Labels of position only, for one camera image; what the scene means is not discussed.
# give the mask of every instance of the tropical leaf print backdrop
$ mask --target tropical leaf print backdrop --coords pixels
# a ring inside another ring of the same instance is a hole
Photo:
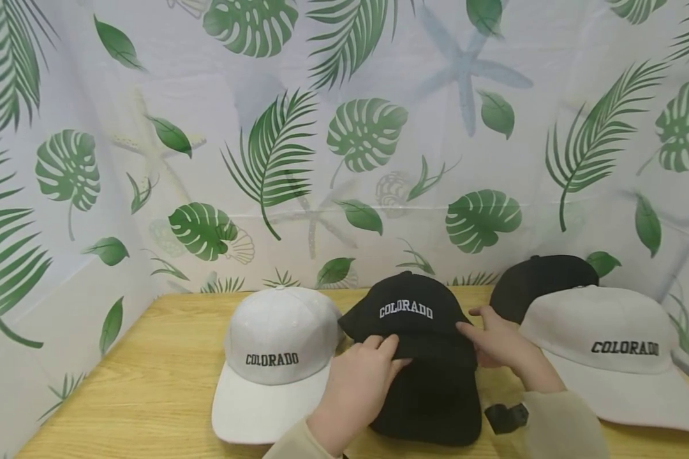
[[[689,0],[0,0],[0,457],[158,295],[559,252],[689,372]]]

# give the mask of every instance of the baseball cap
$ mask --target baseball cap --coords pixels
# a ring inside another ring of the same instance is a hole
[[[373,285],[340,320],[354,342],[397,334],[394,358],[412,358],[395,377],[370,424],[395,439],[465,446],[482,428],[472,343],[456,328],[470,321],[442,283],[410,271]]]
[[[539,296],[599,284],[595,268],[577,256],[534,255],[500,276],[490,296],[490,306],[503,319],[519,324],[528,306]]]
[[[272,444],[319,404],[339,344],[339,311],[318,291],[277,286],[237,306],[211,409],[228,443]]]
[[[689,386],[672,362],[676,334],[648,296],[600,286],[539,296],[520,332],[600,419],[689,431]]]

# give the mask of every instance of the black baseball cap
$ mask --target black baseball cap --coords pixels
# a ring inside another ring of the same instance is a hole
[[[459,333],[457,322],[470,320],[454,294],[440,281],[411,271],[379,281],[339,319],[356,343],[370,335],[398,335],[394,358],[446,361],[474,370],[475,347]]]
[[[355,342],[397,334],[394,358],[412,358],[370,427],[393,439],[444,446],[474,443],[482,429],[475,348],[456,328],[467,322],[437,280],[410,271],[383,279],[339,320]]]
[[[490,296],[490,306],[503,319],[519,324],[539,296],[589,285],[600,285],[600,276],[585,260],[573,255],[534,255],[504,272]]]

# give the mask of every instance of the black adjustable strap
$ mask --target black adjustable strap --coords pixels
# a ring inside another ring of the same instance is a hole
[[[528,424],[528,410],[522,403],[510,408],[503,404],[490,406],[485,417],[495,435],[509,434]]]

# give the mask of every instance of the starfish print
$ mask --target starfish print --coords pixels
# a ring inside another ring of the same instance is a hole
[[[172,10],[179,5],[186,13],[200,19],[209,6],[209,0],[166,0],[166,4]]]
[[[503,0],[503,11],[506,6],[508,6],[508,0]],[[422,6],[421,9],[422,14],[419,17],[426,33],[431,37],[438,51],[450,63],[445,69],[421,83],[413,98],[416,102],[422,101],[432,93],[455,82],[459,88],[462,121],[467,134],[473,136],[475,135],[475,94],[472,77],[488,78],[496,83],[520,89],[533,87],[533,82],[522,73],[503,64],[493,60],[479,59],[488,38],[480,34],[478,30],[472,33],[467,49],[462,50],[459,43],[450,35],[444,24],[431,13],[431,10],[426,6]]]
[[[299,212],[296,214],[285,214],[280,217],[273,217],[270,219],[271,224],[276,224],[279,222],[297,222],[297,221],[309,221],[309,256],[311,259],[316,258],[316,226],[321,225],[327,231],[329,231],[334,237],[349,248],[356,249],[357,244],[355,241],[351,240],[343,232],[334,226],[328,219],[322,217],[322,211],[328,207],[333,206],[335,200],[339,200],[348,194],[353,189],[355,184],[354,179],[350,179],[347,182],[339,184],[334,190],[329,192],[329,194],[324,197],[324,200],[319,204],[316,209],[311,208],[309,200],[305,196],[297,197],[301,208],[303,208],[303,213]]]
[[[112,144],[123,149],[141,155],[145,158],[145,168],[148,177],[157,175],[159,178],[165,176],[166,180],[175,189],[176,194],[182,203],[190,203],[191,198],[186,192],[184,184],[176,174],[174,169],[166,163],[166,159],[171,156],[181,154],[176,150],[169,149],[163,145],[155,130],[152,128],[151,122],[147,119],[148,111],[145,105],[145,99],[138,89],[135,90],[135,108],[133,111],[133,123],[136,125],[140,138],[137,140],[128,139],[127,137],[113,135]],[[189,143],[192,149],[196,149],[206,143],[206,139],[202,136],[189,136]]]

